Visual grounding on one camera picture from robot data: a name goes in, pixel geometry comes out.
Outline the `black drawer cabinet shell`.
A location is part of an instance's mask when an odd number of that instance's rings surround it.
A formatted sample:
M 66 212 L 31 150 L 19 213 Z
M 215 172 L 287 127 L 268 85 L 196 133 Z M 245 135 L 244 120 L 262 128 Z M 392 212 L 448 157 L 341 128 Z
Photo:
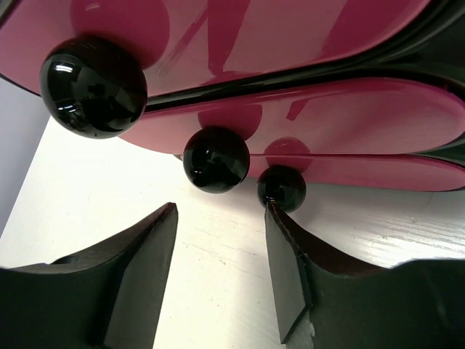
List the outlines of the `black drawer cabinet shell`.
M 1 24 L 19 2 L 1 3 Z M 464 3 L 425 2 L 426 8 L 399 33 L 352 57 L 157 97 L 148 94 L 143 69 L 132 54 L 93 34 L 68 39 L 46 56 L 39 93 L 1 77 L 38 95 L 62 127 L 92 139 L 124 140 L 124 133 L 151 111 L 348 79 L 416 81 L 441 87 L 464 101 Z M 190 182 L 209 193 L 225 192 L 249 177 L 247 144 L 223 127 L 202 128 L 174 156 L 182 158 Z M 464 133 L 425 156 L 464 167 Z M 258 179 L 294 186 L 305 182 L 298 171 L 282 166 L 266 169 Z

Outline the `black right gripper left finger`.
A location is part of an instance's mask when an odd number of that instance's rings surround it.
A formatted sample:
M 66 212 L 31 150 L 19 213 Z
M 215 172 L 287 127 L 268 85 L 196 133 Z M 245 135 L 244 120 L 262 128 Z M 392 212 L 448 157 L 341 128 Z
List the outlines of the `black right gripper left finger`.
M 3 348 L 151 348 L 177 234 L 173 203 L 52 263 L 1 270 Z

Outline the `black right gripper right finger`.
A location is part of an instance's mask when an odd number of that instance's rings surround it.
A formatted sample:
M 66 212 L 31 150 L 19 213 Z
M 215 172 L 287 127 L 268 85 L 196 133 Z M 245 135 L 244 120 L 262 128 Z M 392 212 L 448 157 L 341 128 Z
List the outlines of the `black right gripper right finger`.
M 268 204 L 265 235 L 287 348 L 462 348 L 464 261 L 382 268 L 324 242 Z

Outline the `pink bottom drawer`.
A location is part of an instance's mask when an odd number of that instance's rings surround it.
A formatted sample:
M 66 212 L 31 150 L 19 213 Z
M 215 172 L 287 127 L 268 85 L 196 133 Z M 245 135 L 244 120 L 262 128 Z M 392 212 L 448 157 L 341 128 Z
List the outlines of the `pink bottom drawer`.
M 464 167 L 414 155 L 253 154 L 249 177 L 273 166 L 298 171 L 305 182 L 361 188 L 447 192 L 464 189 Z

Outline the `pink top drawer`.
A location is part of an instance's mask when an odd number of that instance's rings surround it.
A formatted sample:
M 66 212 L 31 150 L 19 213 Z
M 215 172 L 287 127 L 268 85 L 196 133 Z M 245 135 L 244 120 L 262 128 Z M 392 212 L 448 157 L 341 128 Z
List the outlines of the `pink top drawer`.
M 20 1 L 1 24 L 1 74 L 39 93 L 59 44 L 84 34 L 132 54 L 151 97 L 352 57 L 425 1 Z

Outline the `pink drawer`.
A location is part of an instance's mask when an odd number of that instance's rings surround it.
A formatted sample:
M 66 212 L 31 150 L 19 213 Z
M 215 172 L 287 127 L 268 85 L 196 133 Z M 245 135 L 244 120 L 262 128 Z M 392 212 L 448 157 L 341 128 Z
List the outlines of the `pink drawer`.
M 151 111 L 123 138 L 179 155 L 205 127 L 240 135 L 251 155 L 426 157 L 464 133 L 464 101 L 416 81 L 348 79 Z
M 39 93 L 59 44 L 84 34 L 132 54 L 151 97 L 352 57 L 425 1 L 20 1 L 1 24 L 1 74 Z
M 414 155 L 253 154 L 249 177 L 273 166 L 298 171 L 305 182 L 361 188 L 447 192 L 464 189 L 464 167 Z

